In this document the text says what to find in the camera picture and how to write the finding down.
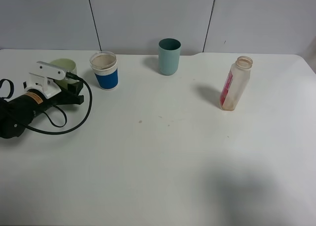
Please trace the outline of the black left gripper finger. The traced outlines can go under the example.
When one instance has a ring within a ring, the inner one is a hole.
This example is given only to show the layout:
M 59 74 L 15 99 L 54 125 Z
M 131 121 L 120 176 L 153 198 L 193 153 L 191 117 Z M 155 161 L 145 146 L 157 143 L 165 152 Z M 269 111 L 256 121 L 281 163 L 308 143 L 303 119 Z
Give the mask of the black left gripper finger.
M 67 84 L 66 88 L 58 85 L 58 87 L 61 89 L 58 94 L 58 105 L 81 105 L 84 102 L 84 96 L 79 94 L 83 84 Z

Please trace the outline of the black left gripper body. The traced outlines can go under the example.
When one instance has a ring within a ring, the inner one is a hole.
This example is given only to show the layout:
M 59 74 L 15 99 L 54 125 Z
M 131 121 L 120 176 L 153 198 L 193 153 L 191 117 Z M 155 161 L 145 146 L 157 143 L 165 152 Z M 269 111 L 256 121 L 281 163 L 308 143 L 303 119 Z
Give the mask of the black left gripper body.
M 51 107 L 58 104 L 58 98 L 64 91 L 64 88 L 55 83 L 54 80 L 48 80 L 48 91 L 43 92 L 42 87 L 38 83 L 23 83 L 25 93 L 23 97 L 29 97 L 31 101 L 38 107 Z

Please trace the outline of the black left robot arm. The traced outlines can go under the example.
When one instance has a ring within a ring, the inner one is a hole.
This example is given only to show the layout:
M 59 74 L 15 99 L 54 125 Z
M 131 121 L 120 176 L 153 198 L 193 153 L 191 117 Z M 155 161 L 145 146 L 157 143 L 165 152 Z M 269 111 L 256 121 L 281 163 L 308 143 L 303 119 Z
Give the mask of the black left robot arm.
M 84 102 L 84 96 L 80 95 L 83 88 L 83 82 L 78 81 L 74 84 L 68 84 L 67 88 L 61 88 L 61 92 L 52 98 L 46 98 L 39 90 L 31 89 L 23 95 L 7 101 L 13 96 L 14 84 L 9 79 L 2 79 L 0 84 L 9 83 L 10 90 L 6 97 L 0 98 L 0 136 L 9 139 L 19 137 L 26 126 L 28 126 L 35 117 L 40 114 L 47 116 L 46 111 L 53 107 L 64 116 L 67 123 L 66 113 L 59 107 L 60 105 L 80 105 Z

